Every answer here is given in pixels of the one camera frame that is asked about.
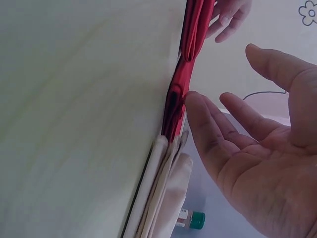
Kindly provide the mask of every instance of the fingernail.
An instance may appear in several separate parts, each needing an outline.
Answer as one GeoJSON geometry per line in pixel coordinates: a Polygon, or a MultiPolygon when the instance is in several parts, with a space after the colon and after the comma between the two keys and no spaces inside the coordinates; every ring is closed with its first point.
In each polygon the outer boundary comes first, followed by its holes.
{"type": "Polygon", "coordinates": [[[228,22],[229,22],[229,18],[228,17],[226,17],[226,16],[224,16],[222,19],[221,19],[221,24],[224,26],[224,25],[226,25],[228,22]]]}
{"type": "Polygon", "coordinates": [[[252,48],[255,48],[255,49],[260,49],[260,47],[254,45],[254,44],[252,44],[252,43],[248,44],[248,47],[252,47],[252,48]]]}

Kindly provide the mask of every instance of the folded cloth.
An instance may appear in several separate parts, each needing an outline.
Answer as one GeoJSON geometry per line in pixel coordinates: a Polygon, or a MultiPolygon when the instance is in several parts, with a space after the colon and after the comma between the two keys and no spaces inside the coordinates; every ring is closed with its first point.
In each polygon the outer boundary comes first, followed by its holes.
{"type": "Polygon", "coordinates": [[[168,141],[163,135],[158,136],[153,142],[146,169],[144,171],[139,190],[137,191],[123,238],[133,238],[137,232],[151,188],[153,187],[153,183],[158,174],[160,164],[166,155],[167,148],[168,141]]]}
{"type": "Polygon", "coordinates": [[[163,117],[162,135],[169,142],[181,131],[185,113],[184,96],[189,90],[195,59],[203,46],[213,6],[214,0],[187,0],[181,56],[169,86],[163,117]]]}
{"type": "Polygon", "coordinates": [[[181,150],[188,132],[170,144],[156,179],[136,233],[136,238],[170,237],[185,200],[193,162],[181,150]]]}

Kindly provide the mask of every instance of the white fabric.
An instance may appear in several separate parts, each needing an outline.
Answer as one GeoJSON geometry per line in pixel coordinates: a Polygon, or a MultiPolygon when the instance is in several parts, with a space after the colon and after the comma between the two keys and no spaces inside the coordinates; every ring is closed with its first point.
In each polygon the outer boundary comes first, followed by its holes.
{"type": "Polygon", "coordinates": [[[137,228],[146,206],[151,187],[154,183],[156,174],[158,173],[159,165],[166,155],[167,148],[167,138],[162,135],[158,136],[158,138],[153,143],[148,164],[143,174],[143,178],[133,204],[125,232],[123,234],[123,238],[133,238],[137,232],[137,228]]]}
{"type": "Polygon", "coordinates": [[[188,132],[176,137],[158,169],[136,238],[168,238],[171,236],[185,200],[193,162],[181,150],[188,132]]]}

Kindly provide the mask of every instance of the flower drawing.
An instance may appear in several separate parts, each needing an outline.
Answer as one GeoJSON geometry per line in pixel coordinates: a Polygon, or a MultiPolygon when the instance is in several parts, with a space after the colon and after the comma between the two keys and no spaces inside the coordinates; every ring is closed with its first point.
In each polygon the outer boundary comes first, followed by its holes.
{"type": "Polygon", "coordinates": [[[298,9],[299,14],[303,17],[303,24],[310,26],[313,22],[317,23],[317,1],[306,1],[305,6],[298,9]]]}

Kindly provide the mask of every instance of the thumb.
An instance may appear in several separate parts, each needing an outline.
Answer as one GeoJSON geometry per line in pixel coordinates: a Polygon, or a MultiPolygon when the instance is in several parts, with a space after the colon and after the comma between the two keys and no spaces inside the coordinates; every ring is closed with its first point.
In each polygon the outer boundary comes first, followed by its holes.
{"type": "Polygon", "coordinates": [[[229,0],[225,3],[223,10],[220,13],[219,21],[222,26],[225,26],[229,23],[230,19],[234,14],[240,9],[243,5],[242,0],[229,0]]]}

